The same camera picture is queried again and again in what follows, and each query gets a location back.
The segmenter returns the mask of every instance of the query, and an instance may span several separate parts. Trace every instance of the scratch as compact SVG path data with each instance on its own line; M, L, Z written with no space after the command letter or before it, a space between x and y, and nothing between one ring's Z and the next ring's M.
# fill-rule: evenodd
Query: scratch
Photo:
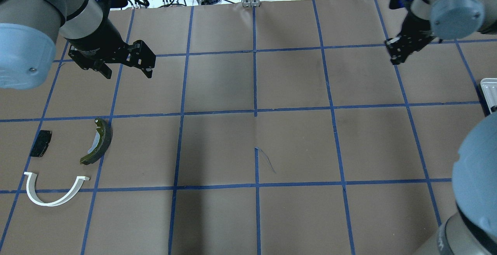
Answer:
M271 160L269 159L268 155L266 155L266 153L264 153L264 151L262 149L260 149L259 147L256 147L255 149L259 150L262 152L262 154L266 157L266 159L268 160L268 164L271 168L271 170L273 171L273 173L276 173L275 169L273 168L273 165L271 165Z

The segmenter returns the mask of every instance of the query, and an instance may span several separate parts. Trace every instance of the gray robot arm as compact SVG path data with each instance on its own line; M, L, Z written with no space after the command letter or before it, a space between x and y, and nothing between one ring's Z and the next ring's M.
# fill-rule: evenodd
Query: gray robot arm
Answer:
M111 78L106 63L121 63L151 78L155 54L143 41L125 43L108 19L119 1L0 0L0 88L41 85L55 59L59 33L71 43L69 56L82 69Z
M460 39L473 32L497 34L497 0L392 0L408 10L401 32L385 41L392 64L401 64L436 37Z

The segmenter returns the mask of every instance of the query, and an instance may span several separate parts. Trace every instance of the white tray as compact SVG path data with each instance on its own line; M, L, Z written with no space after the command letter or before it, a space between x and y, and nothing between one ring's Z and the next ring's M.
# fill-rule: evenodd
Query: white tray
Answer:
M484 78L480 82L481 90L487 101L488 110L492 112L492 106L497 105L497 78Z

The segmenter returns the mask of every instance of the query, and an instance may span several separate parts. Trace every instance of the blue grid line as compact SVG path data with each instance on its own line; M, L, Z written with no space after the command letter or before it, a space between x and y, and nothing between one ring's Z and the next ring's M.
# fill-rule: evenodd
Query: blue grid line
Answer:
M126 43L129 42L129 36L131 34L131 27L133 25L133 19L134 18L135 18L135 10L133 9L131 11L131 19L130 19L129 26L128 26L128 34L126 35ZM112 126L112 119L113 119L113 115L114 115L114 108L116 106L117 93L119 91L119 83L121 81L122 69L123 69L123 64L121 64L119 66L119 73L117 74L116 86L115 86L115 89L114 89L114 96L112 98L112 105L110 107L110 115L109 115L109 117L110 117L109 118L109 125L110 126ZM90 224L92 222L93 209L94 209L94 205L95 205L96 195L98 193L98 184L99 184L99 181L100 181L100 176L101 176L101 172L102 172L102 166L103 166L103 160L104 159L105 159L105 154L100 158L100 162L98 164L98 170L96 172L95 185L94 185L94 188L92 190L92 200L90 202L90 207L89 207L89 211L88 211L87 223L85 225L85 233L83 235L83 242L82 242L82 246L81 246L81 253L80 253L80 255L84 255L85 254L85 249L87 247L88 233L89 233Z
M254 148L255 160L255 222L257 231L257 255L261 255L261 195L259 188L259 149Z
M380 18L381 26L383 28L383 33L385 34L385 39L388 39L387 28L385 27L385 21L383 20L383 15L381 14L380 6L378 5L378 0L374 0L374 3L376 5L376 11L378 11L378 16ZM433 193L433 188L431 186L430 177L428 174L428 169L426 168L426 163L424 161L423 151L421 149L419 137L417 136L417 131L416 131L416 126L414 124L414 119L412 118L412 112L410 111L409 101L408 101L408 98L405 94L405 89L404 89L404 86L402 83L402 78L401 78L401 75L399 72L399 68L397 67L397 65L394 65L394 68L395 68L395 73L396 73L397 79L399 80L399 86L400 86L401 91L402 91L402 96L403 96L403 99L405 101L405 108L406 108L408 116L409 116L409 121L410 121L410 126L412 128L412 133L413 133L414 139L416 141L417 152L419 153L419 159L421 160L421 166L423 168L424 178L426 179L426 184L428 186L428 191L430 193L430 198L431 198L431 202L433 205L433 211L435 212L435 218L436 218L438 225L440 226L440 225L442 225L442 221L440 220L440 214L438 213L438 207L437 207L436 200L435 200L435 194Z
M181 157L181 139L183 137L186 80L188 77L188 61L190 58L190 42L191 42L191 29L192 29L192 25L193 25L193 10L194 10L194 7L192 7L191 11L190 11L190 23L188 25L188 39L186 41L185 69L184 69L184 74L183 74L183 90L181 92L181 119L179 121L178 149L176 151L176 167L174 169L174 186L175 187L178 186L178 177L179 177L179 160ZM170 221L169 221L169 246L168 246L168 254L169 255L172 252L172 234L174 232L174 215L176 214L176 195L177 195L177 190L175 189L172 191L171 217L170 217Z
M465 40L458 41L458 43L488 43L497 42L497 39L486 39L486 40ZM455 41L444 41L442 44L454 44ZM344 45L344 46L324 46L325 49L337 49L337 48L362 48L362 47L381 47L384 44L366 44L366 45ZM275 51L294 51L294 50L316 50L321 49L321 47L300 47L300 48L274 48L274 49L253 49L253 50L233 50L233 51L218 51L218 52L196 52L190 53L190 55L213 55L213 54L236 54L236 53L250 53L250 52L275 52ZM169 53L169 54L157 54L156 57L174 57L174 56L186 56L186 53ZM53 60L54 63L60 62L60 60ZM72 59L63 59L62 62L74 62Z
M68 44L69 44L69 42L66 42L66 46L64 46L62 56L64 56L66 54ZM38 135L40 133L41 125L43 124L43 119L45 118L45 115L47 113L48 104L50 103L50 99L52 98L52 93L54 91L55 83L57 82L57 78L59 77L59 72L60 72L61 66L62 66L62 62L59 62L59 65L57 66L57 71L55 72L54 80L52 82L52 86L50 87L50 92L48 92L47 101L45 102L45 107L43 108L43 113L42 113L42 116L41 116L41 119L40 119L40 122L38 125L38 129L36 130L36 133L35 133L35 136L33 139L33 143L31 144L31 148L34 147L36 139L38 138ZM5 241L5 237L7 236L7 231L9 230L10 221L12 220L12 216L14 214L14 209L16 209L17 199L19 197L19 193L20 193L21 188L22 188L23 183L24 183L24 177L25 177L24 172L26 172L28 170L28 167L30 166L30 161L31 161L31 156L28 156L27 161L26 161L26 165L24 166L23 175L21 176L21 180L19 181L19 185L17 187L16 195L14 196L14 201L12 203L12 207L10 208L9 217L7 218L5 228L3 229L2 239L0 239L0 252L2 251L2 246L3 246L3 243Z
M334 105L333 105L333 99L332 99L332 92L330 89L330 80L328 78L328 65L326 63L326 56L325 56L325 47L323 46L323 34L321 32L321 24L319 22L319 15L318 15L318 8L316 7L316 0L312 0L312 5L314 8L314 15L316 16L316 24L318 26L318 34L319 34L319 42L321 46L321 56L323 57L323 68L324 68L324 74L325 74L325 81L326 81L326 90L328 92L328 100L330 101L330 107L332 107L331 113L332 113L332 125L333 125L333 133L334 133L334 138L335 138L335 145L337 147L337 157L339 160L339 169L340 169L340 180L341 180L341 185L342 185L342 194L343 194L343 205L345 208L345 214L346 214L346 221L347 221L347 229L348 229L348 239L350 243L350 252L352 255L355 255L355 246L354 246L354 238L353 238L353 233L352 233L352 223L350 221L350 211L348 207L348 198L347 198L347 183L345 179L345 174L343 172L343 163L341 159L341 151L340 151L340 142L339 142L339 135L337 131L337 122L335 120L335 110L334 110Z
M257 34L256 34L256 21L255 21L255 7L252 7L252 48L254 50L254 117L257 117Z
M469 77L471 78L471 82L473 83L474 90L476 90L476 94L478 96L478 99L480 100L481 107L483 108L483 113L485 114L485 116L488 116L488 115L490 115L490 111L488 110L487 101L485 101L485 97L480 92L480 87L479 87L478 83L476 82L476 79L474 78L474 75L471 71L469 64L467 63L466 57L464 56L463 50L461 49L461 46L459 45L458 40L456 40L456 46L457 46L457 50L459 51L459 55L461 56L461 59L463 60L464 66L466 67L467 74L469 74Z
M467 101L467 102L447 102L447 103L409 103L409 106L440 106L440 105L474 105L481 104L478 101ZM405 107L403 104L371 104L371 105L344 105L344 106L334 106L334 109L354 109L354 108L396 108ZM331 109L329 106L315 106L315 107L303 107L303 108L262 108L257 109L257 112L277 112L277 111L303 111L303 110L327 110ZM204 115L204 114L226 114L226 113L252 113L253 109L242 109L242 110L214 110L214 111L194 111L185 112L185 116L189 115ZM179 116L180 112L173 113L143 113L143 114L122 114L113 115L112 118L133 118L133 117L163 117L163 116ZM46 117L43 121L62 121L62 120L89 120L95 117L101 117L104 119L110 119L109 115L102 116L73 116L73 117ZM41 118L20 118L20 119L0 119L0 123L3 122L30 122L30 121L40 121Z
M430 179L430 182L452 182L451 178ZM419 184L426 183L426 179L387 179L387 180L353 180L347 181L347 185L369 185L369 184ZM307 182L269 182L256 184L220 184L211 186L151 186L151 187L115 187L98 188L98 192L130 192L130 191L168 191L168 190L215 190L234 188L263 188L263 187L302 187L302 186L342 186L341 181L307 181ZM67 193L66 189L36 189L37 193ZM79 192L93 192L93 188L82 188ZM0 190L0 194L15 194L17 190Z

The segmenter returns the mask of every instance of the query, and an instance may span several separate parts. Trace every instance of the white u-shaped handle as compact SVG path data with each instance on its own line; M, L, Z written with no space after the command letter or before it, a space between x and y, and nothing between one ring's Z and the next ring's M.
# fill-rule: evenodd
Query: white u-shaped handle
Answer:
M83 182L90 179L89 177L76 177L76 181L74 181L72 188L62 198L58 199L55 202L45 203L38 198L34 189L34 184L36 183L36 177L38 175L32 172L24 172L24 175L28 176L28 180L26 182L26 192L28 194L28 197L32 202L41 206L59 206L69 201L76 195L76 193L78 193L81 186L83 185Z

